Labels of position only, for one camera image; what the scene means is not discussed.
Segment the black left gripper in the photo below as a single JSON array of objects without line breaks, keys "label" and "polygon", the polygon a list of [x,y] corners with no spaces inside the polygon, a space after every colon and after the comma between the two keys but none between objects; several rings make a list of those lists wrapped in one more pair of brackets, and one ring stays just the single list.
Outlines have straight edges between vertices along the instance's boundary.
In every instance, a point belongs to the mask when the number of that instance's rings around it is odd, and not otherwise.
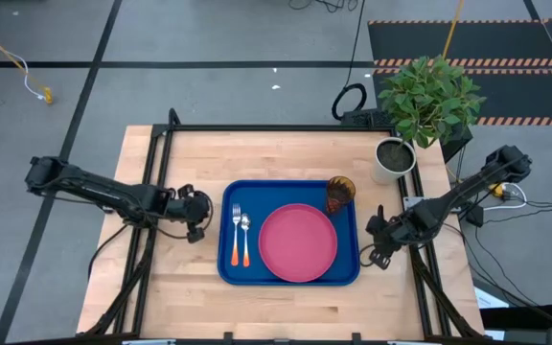
[{"label": "black left gripper", "polygon": [[176,197],[168,201],[165,216],[169,221],[186,224],[188,243],[199,242],[204,239],[205,231],[212,221],[213,201],[193,185],[186,184],[177,190]]}]

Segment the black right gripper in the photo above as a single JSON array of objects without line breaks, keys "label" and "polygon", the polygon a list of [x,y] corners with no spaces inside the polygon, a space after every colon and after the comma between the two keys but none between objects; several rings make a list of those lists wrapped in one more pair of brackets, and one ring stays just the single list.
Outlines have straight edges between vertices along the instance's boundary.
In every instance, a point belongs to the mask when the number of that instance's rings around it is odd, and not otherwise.
[{"label": "black right gripper", "polygon": [[403,246],[401,235],[397,235],[400,230],[403,230],[400,220],[393,218],[391,222],[387,221],[384,217],[384,208],[380,205],[377,213],[371,216],[366,224],[366,232],[372,236],[372,243],[368,245],[368,248],[371,248],[369,264],[365,266],[388,268],[392,255]]}]

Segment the orange-handled metal spoon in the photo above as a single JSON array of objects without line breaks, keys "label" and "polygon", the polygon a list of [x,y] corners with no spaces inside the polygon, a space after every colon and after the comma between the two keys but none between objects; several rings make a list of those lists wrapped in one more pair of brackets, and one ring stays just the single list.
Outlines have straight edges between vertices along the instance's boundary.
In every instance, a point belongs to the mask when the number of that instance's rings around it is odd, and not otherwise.
[{"label": "orange-handled metal spoon", "polygon": [[243,266],[250,266],[249,244],[248,244],[248,231],[250,229],[251,219],[248,214],[241,215],[241,228],[244,232],[244,249],[243,249]]}]

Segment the amber transparent cup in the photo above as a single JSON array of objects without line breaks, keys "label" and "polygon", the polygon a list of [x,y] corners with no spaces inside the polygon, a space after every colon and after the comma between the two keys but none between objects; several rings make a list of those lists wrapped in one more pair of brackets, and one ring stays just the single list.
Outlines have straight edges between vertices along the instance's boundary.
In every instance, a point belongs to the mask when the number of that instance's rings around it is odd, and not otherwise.
[{"label": "amber transparent cup", "polygon": [[332,177],[327,183],[327,213],[337,213],[354,199],[356,192],[356,186],[350,178],[341,175]]}]

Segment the orange-handled metal fork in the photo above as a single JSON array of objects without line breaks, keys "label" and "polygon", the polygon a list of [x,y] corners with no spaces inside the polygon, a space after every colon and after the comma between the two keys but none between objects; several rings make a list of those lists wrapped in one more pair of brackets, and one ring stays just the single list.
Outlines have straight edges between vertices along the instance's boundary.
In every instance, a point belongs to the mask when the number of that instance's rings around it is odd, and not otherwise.
[{"label": "orange-handled metal fork", "polygon": [[230,264],[237,266],[239,264],[239,249],[238,249],[238,226],[242,220],[242,210],[238,203],[232,205],[232,221],[234,224],[233,249]]}]

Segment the blue plastic tray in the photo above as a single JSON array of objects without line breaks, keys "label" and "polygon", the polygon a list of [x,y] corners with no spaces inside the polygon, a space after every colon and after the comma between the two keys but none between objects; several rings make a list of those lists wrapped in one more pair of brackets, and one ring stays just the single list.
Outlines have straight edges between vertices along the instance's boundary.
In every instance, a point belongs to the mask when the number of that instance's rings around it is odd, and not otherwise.
[{"label": "blue plastic tray", "polygon": [[[231,285],[238,286],[346,286],[358,276],[357,215],[353,201],[335,214],[326,211],[326,180],[238,180],[224,191],[221,203],[218,245],[218,273]],[[234,224],[232,205],[241,206],[241,214],[251,219],[248,231],[250,266],[243,266],[244,232],[238,226],[239,264],[230,264]],[[304,284],[286,282],[273,275],[261,259],[258,239],[265,219],[276,209],[293,203],[308,204],[321,211],[332,223],[337,235],[337,254],[332,266],[320,278]]]}]

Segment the pink round plate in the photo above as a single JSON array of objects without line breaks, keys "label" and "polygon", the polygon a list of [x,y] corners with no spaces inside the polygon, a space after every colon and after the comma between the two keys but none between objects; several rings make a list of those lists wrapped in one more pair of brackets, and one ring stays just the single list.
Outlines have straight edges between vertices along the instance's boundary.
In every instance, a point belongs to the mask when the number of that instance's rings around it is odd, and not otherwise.
[{"label": "pink round plate", "polygon": [[320,278],[337,254],[337,235],[331,221],[308,204],[293,203],[273,211],[259,232],[258,248],[266,268],[295,284]]}]

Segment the white plant pot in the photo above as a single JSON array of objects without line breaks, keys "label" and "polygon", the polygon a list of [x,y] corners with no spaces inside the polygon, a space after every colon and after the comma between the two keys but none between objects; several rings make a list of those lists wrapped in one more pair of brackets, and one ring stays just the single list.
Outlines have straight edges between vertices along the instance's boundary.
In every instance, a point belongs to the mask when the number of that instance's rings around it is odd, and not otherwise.
[{"label": "white plant pot", "polygon": [[379,184],[395,182],[410,173],[416,163],[417,156],[410,144],[397,137],[384,138],[375,149],[372,178]]}]

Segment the black power adapter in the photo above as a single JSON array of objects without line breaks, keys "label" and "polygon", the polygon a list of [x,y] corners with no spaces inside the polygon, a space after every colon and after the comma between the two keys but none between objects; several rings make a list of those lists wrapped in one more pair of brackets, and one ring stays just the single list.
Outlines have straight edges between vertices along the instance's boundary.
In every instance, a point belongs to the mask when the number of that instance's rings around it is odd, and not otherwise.
[{"label": "black power adapter", "polygon": [[473,205],[465,214],[464,220],[475,227],[482,227],[484,224],[484,208],[480,205]]}]

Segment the plain black box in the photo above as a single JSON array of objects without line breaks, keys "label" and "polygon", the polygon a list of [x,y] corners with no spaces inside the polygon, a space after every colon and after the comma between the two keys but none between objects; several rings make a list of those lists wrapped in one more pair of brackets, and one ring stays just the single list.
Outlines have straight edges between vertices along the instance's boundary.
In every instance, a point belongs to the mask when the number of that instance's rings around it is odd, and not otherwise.
[{"label": "plain black box", "polygon": [[455,126],[452,135],[447,140],[440,140],[444,161],[447,163],[463,149],[472,138],[471,130],[468,127]]}]

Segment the vented black box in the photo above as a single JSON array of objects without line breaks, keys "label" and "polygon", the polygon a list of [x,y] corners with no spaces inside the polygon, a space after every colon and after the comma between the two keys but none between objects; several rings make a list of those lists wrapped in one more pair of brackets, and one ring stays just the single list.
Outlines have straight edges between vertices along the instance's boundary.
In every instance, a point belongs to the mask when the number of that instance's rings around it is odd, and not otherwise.
[{"label": "vented black box", "polygon": [[340,122],[351,127],[391,127],[391,116],[377,108],[345,112]]}]

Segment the white paper sheet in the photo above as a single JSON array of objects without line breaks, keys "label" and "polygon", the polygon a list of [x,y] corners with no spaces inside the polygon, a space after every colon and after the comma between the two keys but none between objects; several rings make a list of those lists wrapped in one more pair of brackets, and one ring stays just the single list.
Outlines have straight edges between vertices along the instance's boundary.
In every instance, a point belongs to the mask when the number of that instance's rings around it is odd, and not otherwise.
[{"label": "white paper sheet", "polygon": [[491,295],[481,288],[476,287],[474,289],[477,305],[480,309],[502,309],[509,308],[510,305],[507,302]]}]

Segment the green leafy plant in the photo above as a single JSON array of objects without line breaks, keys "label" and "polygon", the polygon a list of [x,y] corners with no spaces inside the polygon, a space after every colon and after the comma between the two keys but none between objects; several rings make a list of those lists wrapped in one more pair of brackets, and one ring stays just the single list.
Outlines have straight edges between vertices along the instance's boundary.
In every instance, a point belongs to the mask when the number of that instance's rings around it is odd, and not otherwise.
[{"label": "green leafy plant", "polygon": [[420,57],[386,78],[378,94],[381,109],[406,141],[426,149],[449,141],[457,128],[467,128],[480,115],[480,87],[442,56]]}]

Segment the black hazard-striped floor mat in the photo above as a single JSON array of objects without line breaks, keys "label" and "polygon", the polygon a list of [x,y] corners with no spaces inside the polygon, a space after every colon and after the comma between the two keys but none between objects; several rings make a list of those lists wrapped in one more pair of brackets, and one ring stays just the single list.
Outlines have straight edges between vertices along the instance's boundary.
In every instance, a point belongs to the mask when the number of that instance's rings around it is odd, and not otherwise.
[{"label": "black hazard-striped floor mat", "polygon": [[368,31],[376,81],[441,55],[480,87],[479,125],[552,126],[552,21],[375,20]]}]

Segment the black aluminium table frame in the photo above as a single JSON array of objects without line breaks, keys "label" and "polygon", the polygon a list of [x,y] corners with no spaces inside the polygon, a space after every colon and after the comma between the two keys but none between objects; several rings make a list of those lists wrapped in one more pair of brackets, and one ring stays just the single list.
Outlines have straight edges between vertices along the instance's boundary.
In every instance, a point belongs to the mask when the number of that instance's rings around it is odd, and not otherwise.
[{"label": "black aluminium table frame", "polygon": [[[239,179],[313,179],[335,175],[356,184],[356,222],[364,225],[383,206],[403,208],[404,195],[439,196],[449,178],[439,145],[417,152],[418,166],[389,185],[372,180],[373,153],[385,129],[321,125],[181,125],[126,129],[116,178],[147,178],[173,187],[191,183],[220,202]],[[454,335],[456,328],[411,265],[397,252],[387,269],[364,267],[344,287],[241,287],[218,274],[219,221],[196,244],[182,239],[183,226],[165,223],[148,273],[116,316],[111,331],[179,341],[232,336],[245,339],[420,339]]]}]

